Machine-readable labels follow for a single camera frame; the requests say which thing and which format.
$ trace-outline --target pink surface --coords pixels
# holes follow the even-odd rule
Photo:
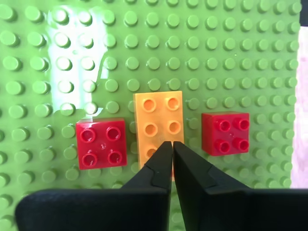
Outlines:
[[[308,27],[299,32],[292,188],[308,188]]]

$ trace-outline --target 2x2 lego brick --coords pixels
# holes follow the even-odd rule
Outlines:
[[[127,164],[125,121],[84,119],[76,123],[80,169]]]
[[[202,149],[213,156],[246,153],[249,126],[248,113],[203,113]]]

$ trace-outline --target green lego baseplate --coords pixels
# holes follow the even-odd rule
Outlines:
[[[0,0],[0,230],[47,188],[138,172],[133,94],[181,90],[192,150],[253,188],[291,184],[300,0]],[[201,113],[249,112],[250,152],[201,150]],[[123,117],[128,165],[79,170],[75,123]],[[185,230],[173,185],[171,231]]]

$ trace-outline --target lego stud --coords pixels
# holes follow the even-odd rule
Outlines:
[[[144,99],[142,108],[146,112],[153,112],[156,108],[156,102],[153,99]]]
[[[244,140],[242,138],[237,137],[232,141],[232,144],[236,149],[240,150],[241,152],[248,151],[248,148],[249,148],[248,140]]]
[[[95,140],[96,138],[96,133],[93,129],[91,128],[87,128],[84,129],[81,133],[80,133],[80,139],[81,141],[83,141],[84,143],[91,143]]]
[[[154,123],[147,123],[144,126],[144,133],[148,137],[153,137],[157,134],[158,128],[157,125]]]
[[[249,120],[242,118],[235,118],[233,121],[233,126],[240,131],[246,131],[249,129]]]
[[[118,151],[111,151],[108,155],[108,162],[112,165],[118,165],[122,162],[122,154]]]
[[[228,120],[225,119],[219,119],[217,121],[215,121],[215,127],[216,129],[218,129],[219,131],[229,131],[231,128],[231,124]]]
[[[117,127],[109,127],[106,130],[106,137],[109,141],[117,141],[121,137],[121,131]]]
[[[230,150],[230,145],[227,141],[217,140],[215,142],[215,147],[223,154],[226,154]]]
[[[81,161],[86,167],[94,167],[97,163],[97,156],[93,153],[87,153],[82,157]]]
[[[170,97],[167,98],[167,108],[171,111],[175,111],[179,108],[180,102],[177,98]]]
[[[146,157],[149,159],[151,156],[156,152],[157,148],[151,147],[147,152],[146,152]]]
[[[168,122],[168,132],[175,135],[181,130],[181,124],[176,120],[171,120]]]

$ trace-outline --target orange lego brick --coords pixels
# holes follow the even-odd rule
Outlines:
[[[142,167],[164,141],[184,143],[182,91],[138,93],[134,99]]]

